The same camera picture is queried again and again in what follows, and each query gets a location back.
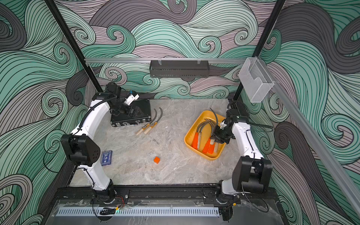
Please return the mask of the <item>orange handle sickle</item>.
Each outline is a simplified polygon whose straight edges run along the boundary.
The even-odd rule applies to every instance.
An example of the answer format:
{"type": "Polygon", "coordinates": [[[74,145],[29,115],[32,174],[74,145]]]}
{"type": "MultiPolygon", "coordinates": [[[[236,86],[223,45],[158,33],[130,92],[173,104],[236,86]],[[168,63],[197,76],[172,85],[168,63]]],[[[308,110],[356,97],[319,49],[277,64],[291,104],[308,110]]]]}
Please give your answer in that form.
{"type": "Polygon", "coordinates": [[[214,142],[214,141],[211,140],[210,137],[209,137],[207,143],[205,144],[205,146],[204,146],[204,148],[203,148],[203,150],[202,150],[203,153],[208,153],[208,147],[209,147],[209,145],[210,145],[210,142],[214,142]]]}
{"type": "Polygon", "coordinates": [[[210,142],[210,145],[208,147],[208,153],[213,154],[215,149],[215,142],[210,142]]]}
{"type": "Polygon", "coordinates": [[[197,129],[196,129],[196,133],[195,133],[195,136],[193,138],[193,142],[191,144],[192,148],[194,148],[196,150],[197,150],[197,142],[198,142],[198,132],[197,132],[197,129]]]}

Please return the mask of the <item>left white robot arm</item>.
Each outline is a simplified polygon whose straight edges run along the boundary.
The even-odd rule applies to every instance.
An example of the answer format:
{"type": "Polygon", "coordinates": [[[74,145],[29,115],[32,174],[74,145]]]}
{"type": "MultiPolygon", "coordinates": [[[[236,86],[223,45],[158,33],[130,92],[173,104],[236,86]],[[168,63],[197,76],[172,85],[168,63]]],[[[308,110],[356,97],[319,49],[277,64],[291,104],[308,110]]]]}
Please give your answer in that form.
{"type": "Polygon", "coordinates": [[[121,96],[122,88],[115,82],[106,85],[105,91],[97,92],[91,99],[91,105],[85,116],[71,134],[63,135],[61,145],[66,157],[77,169],[82,170],[91,182],[96,195],[112,202],[116,197],[113,181],[106,175],[100,162],[101,150],[93,138],[103,117],[110,112],[114,116],[123,114],[134,117],[137,113],[132,106],[138,100],[136,91],[128,91],[121,96]]]}

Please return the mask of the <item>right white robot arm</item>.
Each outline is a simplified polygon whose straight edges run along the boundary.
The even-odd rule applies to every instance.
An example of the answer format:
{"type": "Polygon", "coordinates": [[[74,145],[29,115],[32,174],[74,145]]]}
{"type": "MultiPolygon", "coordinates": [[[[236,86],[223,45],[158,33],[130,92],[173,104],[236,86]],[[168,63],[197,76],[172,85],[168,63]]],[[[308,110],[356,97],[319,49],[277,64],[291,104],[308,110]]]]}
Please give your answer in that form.
{"type": "Polygon", "coordinates": [[[240,153],[231,178],[219,182],[219,193],[224,196],[265,193],[269,187],[273,166],[257,147],[251,128],[257,127],[259,132],[263,133],[272,132],[274,128],[251,122],[248,108],[238,100],[228,103],[226,117],[222,121],[217,117],[215,119],[211,142],[229,144],[231,140],[235,140],[240,153]]]}

